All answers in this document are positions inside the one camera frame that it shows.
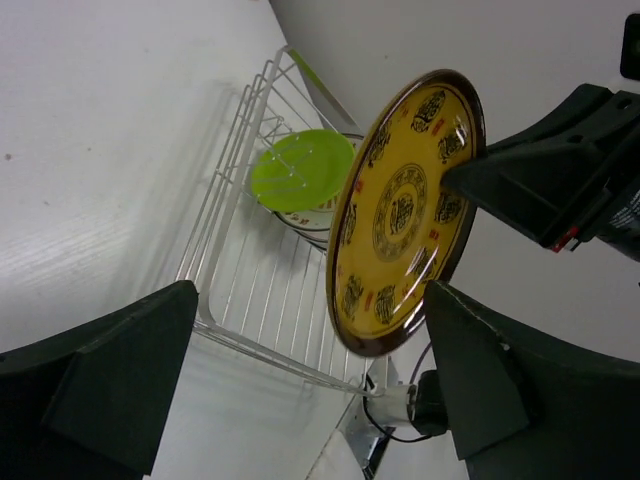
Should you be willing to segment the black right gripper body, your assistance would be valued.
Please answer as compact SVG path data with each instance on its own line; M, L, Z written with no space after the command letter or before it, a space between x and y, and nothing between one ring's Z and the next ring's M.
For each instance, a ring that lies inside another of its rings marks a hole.
M639 140L620 146L602 193L601 208L579 239L598 239L624 256L639 261Z

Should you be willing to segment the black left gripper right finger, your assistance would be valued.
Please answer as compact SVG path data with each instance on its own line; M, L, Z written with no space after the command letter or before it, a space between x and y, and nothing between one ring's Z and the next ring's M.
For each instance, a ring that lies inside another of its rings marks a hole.
M430 282L426 325L457 456L472 479L636 479L639 365Z

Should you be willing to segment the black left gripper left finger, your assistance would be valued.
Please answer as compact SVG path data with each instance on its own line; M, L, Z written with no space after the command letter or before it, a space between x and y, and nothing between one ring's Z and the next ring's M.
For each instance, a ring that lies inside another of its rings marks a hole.
M177 281L116 312L1 355L4 479L151 473L199 294Z

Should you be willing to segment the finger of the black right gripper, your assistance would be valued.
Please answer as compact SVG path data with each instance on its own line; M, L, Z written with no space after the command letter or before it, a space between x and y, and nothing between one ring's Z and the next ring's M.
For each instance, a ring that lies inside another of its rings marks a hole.
M443 186L549 250L574 250L605 199L620 146L639 140L639 96L582 84L542 120L451 169Z

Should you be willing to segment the mustard yellow plate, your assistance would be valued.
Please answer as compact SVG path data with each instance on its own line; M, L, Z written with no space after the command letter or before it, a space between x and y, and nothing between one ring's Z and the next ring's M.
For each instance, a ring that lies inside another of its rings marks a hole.
M423 322L426 285L452 277L476 213L441 181L485 150L478 94L455 70L418 77L379 114L340 193L326 254L328 313L348 351L383 356Z

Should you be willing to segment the lime green plate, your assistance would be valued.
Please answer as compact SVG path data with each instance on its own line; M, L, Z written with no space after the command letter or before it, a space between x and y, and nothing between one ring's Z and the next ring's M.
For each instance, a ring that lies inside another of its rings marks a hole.
M309 210L339 193L354 158L351 141L338 132L293 133L267 148L251 168L251 192L273 211Z

